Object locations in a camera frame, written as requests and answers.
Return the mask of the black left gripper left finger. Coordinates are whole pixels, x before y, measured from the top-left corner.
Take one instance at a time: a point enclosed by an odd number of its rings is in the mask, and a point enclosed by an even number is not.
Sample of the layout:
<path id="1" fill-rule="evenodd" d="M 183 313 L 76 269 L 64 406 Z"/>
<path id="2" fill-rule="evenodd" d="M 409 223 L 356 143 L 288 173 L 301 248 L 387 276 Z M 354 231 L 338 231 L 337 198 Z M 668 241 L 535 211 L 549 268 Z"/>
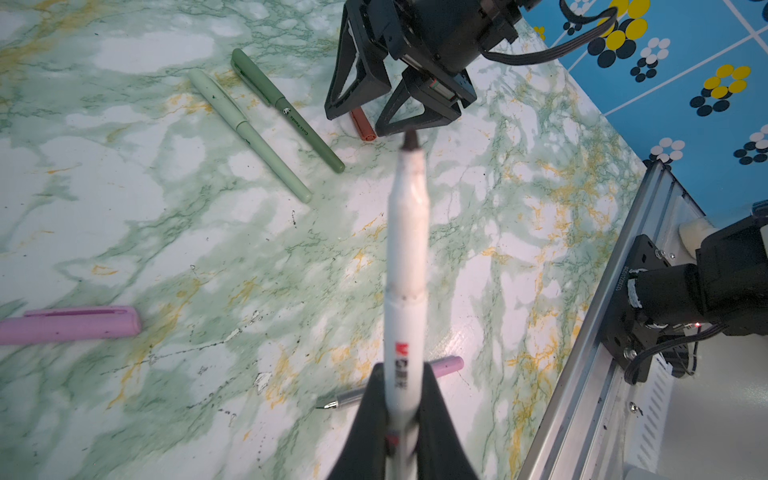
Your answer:
<path id="1" fill-rule="evenodd" d="M 328 479 L 386 477 L 387 407 L 384 367 L 374 366 L 344 447 Z"/>

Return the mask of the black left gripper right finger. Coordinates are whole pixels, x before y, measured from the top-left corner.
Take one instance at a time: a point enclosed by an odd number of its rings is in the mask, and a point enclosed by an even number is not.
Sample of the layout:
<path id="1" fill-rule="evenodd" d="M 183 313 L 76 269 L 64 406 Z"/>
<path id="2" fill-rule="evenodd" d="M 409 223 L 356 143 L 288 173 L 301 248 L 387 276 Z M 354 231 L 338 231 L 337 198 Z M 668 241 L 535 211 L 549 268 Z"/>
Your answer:
<path id="1" fill-rule="evenodd" d="M 418 479 L 478 479 L 461 446 L 432 367 L 427 363 L 417 420 Z"/>

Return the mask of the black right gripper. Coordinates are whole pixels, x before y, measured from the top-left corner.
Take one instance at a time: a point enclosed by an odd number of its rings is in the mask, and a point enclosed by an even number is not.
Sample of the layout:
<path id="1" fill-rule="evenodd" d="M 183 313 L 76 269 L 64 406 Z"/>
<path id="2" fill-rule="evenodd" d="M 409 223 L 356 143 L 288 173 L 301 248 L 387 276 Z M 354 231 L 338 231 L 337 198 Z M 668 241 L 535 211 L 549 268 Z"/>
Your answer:
<path id="1" fill-rule="evenodd" d="M 391 90 L 384 60 L 409 67 L 375 124 L 380 137 L 448 125 L 459 100 L 477 95 L 466 68 L 503 40 L 517 39 L 522 3 L 364 1 L 345 5 L 335 68 L 325 101 L 334 120 Z"/>

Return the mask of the brown pen cap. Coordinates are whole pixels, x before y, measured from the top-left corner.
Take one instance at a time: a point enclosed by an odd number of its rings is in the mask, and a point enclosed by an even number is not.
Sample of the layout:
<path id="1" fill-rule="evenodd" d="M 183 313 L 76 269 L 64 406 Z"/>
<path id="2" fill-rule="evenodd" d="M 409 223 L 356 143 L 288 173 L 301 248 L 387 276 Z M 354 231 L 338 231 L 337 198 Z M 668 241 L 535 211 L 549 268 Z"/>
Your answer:
<path id="1" fill-rule="evenodd" d="M 349 115 L 362 141 L 372 142 L 377 138 L 377 134 L 362 108 L 358 107 L 351 110 Z"/>

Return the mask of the dark green pen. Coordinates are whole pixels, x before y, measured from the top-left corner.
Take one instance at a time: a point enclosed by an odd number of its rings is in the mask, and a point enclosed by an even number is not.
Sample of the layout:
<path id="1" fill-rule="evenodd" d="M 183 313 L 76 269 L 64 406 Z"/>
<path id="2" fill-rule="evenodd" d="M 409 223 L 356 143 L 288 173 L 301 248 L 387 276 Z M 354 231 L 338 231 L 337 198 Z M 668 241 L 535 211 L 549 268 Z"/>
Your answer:
<path id="1" fill-rule="evenodd" d="M 335 173 L 345 171 L 342 160 L 248 55 L 239 48 L 234 49 L 231 64 L 249 88 L 267 105 L 279 111 Z"/>

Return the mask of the light green pen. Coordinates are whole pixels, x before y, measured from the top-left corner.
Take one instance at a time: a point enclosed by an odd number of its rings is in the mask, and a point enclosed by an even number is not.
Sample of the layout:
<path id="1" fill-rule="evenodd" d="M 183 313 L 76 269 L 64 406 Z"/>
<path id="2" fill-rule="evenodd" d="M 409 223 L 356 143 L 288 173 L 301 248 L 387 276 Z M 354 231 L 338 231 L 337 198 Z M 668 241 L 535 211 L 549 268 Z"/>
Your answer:
<path id="1" fill-rule="evenodd" d="M 191 70 L 188 77 L 213 109 L 266 163 L 280 181 L 301 202 L 309 203 L 312 199 L 311 191 L 249 123 L 244 112 L 230 95 L 202 70 Z"/>

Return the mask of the white grey pen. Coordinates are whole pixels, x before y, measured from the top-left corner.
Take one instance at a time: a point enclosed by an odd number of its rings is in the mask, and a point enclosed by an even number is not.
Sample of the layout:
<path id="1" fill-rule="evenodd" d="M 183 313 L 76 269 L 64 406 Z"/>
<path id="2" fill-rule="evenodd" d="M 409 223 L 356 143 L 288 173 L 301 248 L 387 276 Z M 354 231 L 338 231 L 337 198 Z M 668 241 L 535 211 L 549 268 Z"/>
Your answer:
<path id="1" fill-rule="evenodd" d="M 427 323 L 429 211 L 425 153 L 417 133 L 409 130 L 388 199 L 384 378 L 390 479 L 413 477 Z"/>

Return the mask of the pink pen cap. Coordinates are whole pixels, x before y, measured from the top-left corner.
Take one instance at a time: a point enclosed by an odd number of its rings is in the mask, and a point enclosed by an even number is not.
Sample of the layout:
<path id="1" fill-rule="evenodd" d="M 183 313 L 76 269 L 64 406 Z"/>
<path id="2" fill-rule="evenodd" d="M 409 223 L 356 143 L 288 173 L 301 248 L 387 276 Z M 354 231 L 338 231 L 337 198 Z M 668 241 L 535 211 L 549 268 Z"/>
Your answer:
<path id="1" fill-rule="evenodd" d="M 1 321 L 1 345 L 133 337 L 142 331 L 137 311 L 130 306 L 72 307 L 31 310 Z"/>

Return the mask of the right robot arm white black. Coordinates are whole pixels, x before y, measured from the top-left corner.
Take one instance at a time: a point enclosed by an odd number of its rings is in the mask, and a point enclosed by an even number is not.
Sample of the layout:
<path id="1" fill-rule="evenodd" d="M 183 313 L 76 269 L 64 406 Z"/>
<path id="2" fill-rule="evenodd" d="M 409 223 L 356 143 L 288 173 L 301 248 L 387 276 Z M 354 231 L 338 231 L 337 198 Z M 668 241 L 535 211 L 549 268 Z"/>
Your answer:
<path id="1" fill-rule="evenodd" d="M 347 1 L 325 113 L 381 137 L 488 115 L 504 215 L 543 213 L 567 268 L 618 248 L 594 338 L 629 384 L 767 332 L 763 1 Z"/>

